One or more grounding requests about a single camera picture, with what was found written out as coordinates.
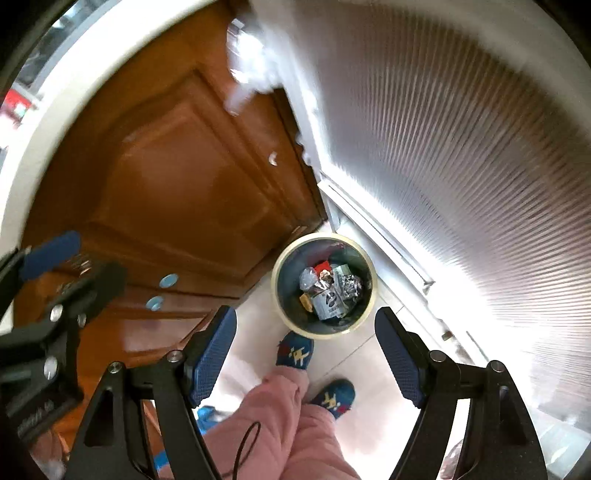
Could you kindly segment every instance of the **frosted glass panel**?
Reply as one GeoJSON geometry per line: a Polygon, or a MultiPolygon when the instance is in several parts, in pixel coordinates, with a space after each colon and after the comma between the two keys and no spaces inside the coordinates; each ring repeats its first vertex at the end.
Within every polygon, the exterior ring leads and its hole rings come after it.
{"type": "Polygon", "coordinates": [[[471,333],[506,342],[524,398],[581,430],[584,448],[586,129],[527,69],[440,16],[337,0],[282,4],[268,27],[293,55],[323,170],[350,177],[427,255],[465,275],[488,309],[475,311],[471,333]]]}

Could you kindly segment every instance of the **red object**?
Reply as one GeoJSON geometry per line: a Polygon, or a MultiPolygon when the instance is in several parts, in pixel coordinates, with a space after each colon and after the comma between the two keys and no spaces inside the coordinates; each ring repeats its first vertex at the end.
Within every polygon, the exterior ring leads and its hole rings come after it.
{"type": "Polygon", "coordinates": [[[22,103],[25,108],[29,108],[31,106],[31,102],[29,100],[27,100],[15,90],[10,89],[8,93],[6,93],[4,104],[9,107],[10,110],[14,110],[19,103],[22,103]]]}
{"type": "Polygon", "coordinates": [[[328,260],[325,260],[322,263],[319,263],[318,265],[316,265],[314,267],[314,270],[316,270],[316,273],[318,275],[320,275],[320,272],[322,272],[323,270],[328,270],[329,272],[332,272],[332,268],[330,268],[330,264],[329,264],[328,260]]]}
{"type": "Polygon", "coordinates": [[[1,109],[3,112],[8,113],[11,117],[20,121],[31,105],[31,102],[20,95],[16,90],[10,89],[6,93],[1,109]]]}

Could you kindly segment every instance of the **snack package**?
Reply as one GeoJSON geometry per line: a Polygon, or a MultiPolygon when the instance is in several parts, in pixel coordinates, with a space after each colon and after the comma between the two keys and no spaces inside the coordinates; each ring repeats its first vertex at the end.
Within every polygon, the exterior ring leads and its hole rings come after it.
{"type": "Polygon", "coordinates": [[[347,315],[349,311],[347,305],[345,305],[340,295],[336,292],[334,285],[313,297],[312,305],[320,320],[327,320],[334,317],[341,318],[347,315]]]}
{"type": "Polygon", "coordinates": [[[332,268],[331,268],[331,266],[329,264],[329,261],[328,260],[325,260],[325,261],[319,263],[318,265],[316,265],[314,267],[314,270],[316,270],[316,273],[318,273],[318,275],[320,275],[320,272],[322,272],[323,270],[331,271],[332,268]]]}
{"type": "Polygon", "coordinates": [[[312,300],[308,296],[307,293],[303,293],[300,296],[300,303],[306,309],[307,312],[312,313],[314,311],[314,306],[312,305],[312,300]]]}

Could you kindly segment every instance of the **trash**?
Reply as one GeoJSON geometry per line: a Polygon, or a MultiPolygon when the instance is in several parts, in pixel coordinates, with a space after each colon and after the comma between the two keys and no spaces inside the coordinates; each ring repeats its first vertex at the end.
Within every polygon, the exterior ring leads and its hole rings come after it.
{"type": "Polygon", "coordinates": [[[322,270],[318,274],[318,278],[321,279],[322,281],[325,281],[329,285],[332,285],[335,282],[332,272],[330,272],[328,270],[322,270]]]}
{"type": "Polygon", "coordinates": [[[329,261],[326,260],[326,261],[316,265],[314,267],[314,270],[316,270],[316,273],[318,273],[318,275],[320,275],[320,272],[322,272],[323,270],[328,270],[330,272],[332,270],[332,267],[330,266],[329,261]]]}
{"type": "Polygon", "coordinates": [[[312,313],[314,311],[314,307],[312,305],[312,300],[310,300],[310,296],[307,293],[303,293],[300,296],[300,302],[304,306],[307,312],[312,313]]]}
{"type": "Polygon", "coordinates": [[[320,320],[342,318],[349,311],[334,286],[312,298],[312,305],[320,320]]]}
{"type": "Polygon", "coordinates": [[[328,260],[307,267],[300,274],[304,294],[300,302],[307,312],[322,321],[341,319],[355,307],[363,293],[361,278],[347,264],[330,265],[328,260]]]}
{"type": "Polygon", "coordinates": [[[300,290],[308,292],[318,281],[318,273],[312,267],[305,268],[300,274],[300,290]]]}

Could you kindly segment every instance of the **blue rubber pad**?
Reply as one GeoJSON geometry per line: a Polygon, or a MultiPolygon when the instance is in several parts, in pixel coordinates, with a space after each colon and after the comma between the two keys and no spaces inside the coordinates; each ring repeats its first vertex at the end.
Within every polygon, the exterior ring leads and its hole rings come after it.
{"type": "MultiPolygon", "coordinates": [[[[415,407],[422,408],[427,396],[421,389],[421,372],[399,334],[394,329],[391,321],[392,316],[398,322],[396,315],[389,308],[378,310],[375,316],[375,336],[388,361],[388,365],[396,379],[402,396],[412,401],[415,407]],[[391,314],[390,319],[386,310],[389,310],[391,314]]],[[[398,324],[404,331],[404,334],[408,336],[402,325],[399,322],[398,324]]]]}
{"type": "Polygon", "coordinates": [[[211,395],[235,335],[236,310],[228,308],[193,371],[190,398],[194,406],[198,406],[204,398],[211,395]]]}
{"type": "Polygon", "coordinates": [[[26,282],[53,270],[80,251],[80,234],[66,232],[34,248],[23,260],[19,272],[21,281],[26,282]]]}

